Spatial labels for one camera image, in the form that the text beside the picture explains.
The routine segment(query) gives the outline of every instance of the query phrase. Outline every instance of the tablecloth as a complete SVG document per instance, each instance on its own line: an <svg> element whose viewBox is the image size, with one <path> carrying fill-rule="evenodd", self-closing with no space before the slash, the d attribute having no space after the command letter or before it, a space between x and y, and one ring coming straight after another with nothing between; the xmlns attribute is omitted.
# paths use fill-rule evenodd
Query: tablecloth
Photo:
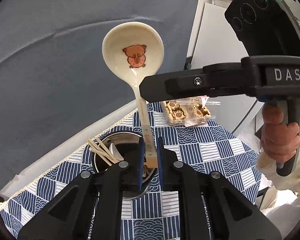
<svg viewBox="0 0 300 240"><path fill-rule="evenodd" d="M159 103L148 104L155 137L162 136L164 147L195 170L221 172L252 203L258 193L261 173L255 168L257 153L233 134L209 121L200 127L171 127ZM133 111L99 135L102 139L115 131L141 132L139 114ZM92 153L83 145L65 160L42 174L27 187L0 204L8 230L15 236L35 214L81 171L93 171ZM141 198L123 200L121 240L175 239L180 237L177 192L162 192L158 174Z"/></svg>

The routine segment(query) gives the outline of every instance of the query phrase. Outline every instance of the blue gripper pad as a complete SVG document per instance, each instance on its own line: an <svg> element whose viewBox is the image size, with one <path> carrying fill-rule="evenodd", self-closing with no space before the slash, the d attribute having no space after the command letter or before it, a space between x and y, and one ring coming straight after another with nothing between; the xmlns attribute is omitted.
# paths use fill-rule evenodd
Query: blue gripper pad
<svg viewBox="0 0 300 240"><path fill-rule="evenodd" d="M143 170L143 163L145 160L145 142L143 140L143 137L140 137L139 139L139 153L140 153L140 158L139 158L139 166L138 166L138 190L141 190L142 186L142 170Z"/></svg>
<svg viewBox="0 0 300 240"><path fill-rule="evenodd" d="M158 173L159 173L159 184L160 187L163 189L163 162L162 162L162 148L163 142L162 137L157 139L157 161L158 161Z"/></svg>

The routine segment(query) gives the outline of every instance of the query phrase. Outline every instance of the gray fabric backdrop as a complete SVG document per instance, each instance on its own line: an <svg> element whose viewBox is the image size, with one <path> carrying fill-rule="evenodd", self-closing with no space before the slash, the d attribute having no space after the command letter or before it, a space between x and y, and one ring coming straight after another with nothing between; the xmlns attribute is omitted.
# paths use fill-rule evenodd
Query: gray fabric backdrop
<svg viewBox="0 0 300 240"><path fill-rule="evenodd" d="M134 99L106 67L114 26L140 21L164 42L159 73L182 70L198 0L3 0L0 189L80 130Z"/></svg>

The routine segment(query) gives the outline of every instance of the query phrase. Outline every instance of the cartoon bear print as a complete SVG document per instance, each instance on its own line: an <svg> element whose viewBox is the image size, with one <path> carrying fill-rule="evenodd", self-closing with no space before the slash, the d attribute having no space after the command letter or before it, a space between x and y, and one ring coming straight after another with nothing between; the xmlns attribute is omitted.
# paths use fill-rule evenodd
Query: cartoon bear print
<svg viewBox="0 0 300 240"><path fill-rule="evenodd" d="M122 49L122 51L128 56L130 68L139 68L146 66L146 47L146 45L132 45Z"/></svg>

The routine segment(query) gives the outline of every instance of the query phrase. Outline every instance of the blue and white patterned tablecloth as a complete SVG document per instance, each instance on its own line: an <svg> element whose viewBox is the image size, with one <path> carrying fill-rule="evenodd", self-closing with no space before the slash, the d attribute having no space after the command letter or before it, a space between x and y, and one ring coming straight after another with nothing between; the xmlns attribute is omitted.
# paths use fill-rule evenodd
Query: blue and white patterned tablecloth
<svg viewBox="0 0 300 240"><path fill-rule="evenodd" d="M148 104L148 110L153 133L156 137L162 136L165 148L175 151L179 160L197 171L220 171L254 203L261 179L261 173L255 168L256 152L216 122L210 121L201 127L171 127L165 121L159 103ZM100 138L122 130L141 132L138 112L100 135ZM92 153L88 148L81 147L55 169L1 205L3 221L15 237L22 226L81 171L93 171ZM178 193L162 192L156 174L148 193L136 200L123 201L121 240L178 237Z"/></svg>

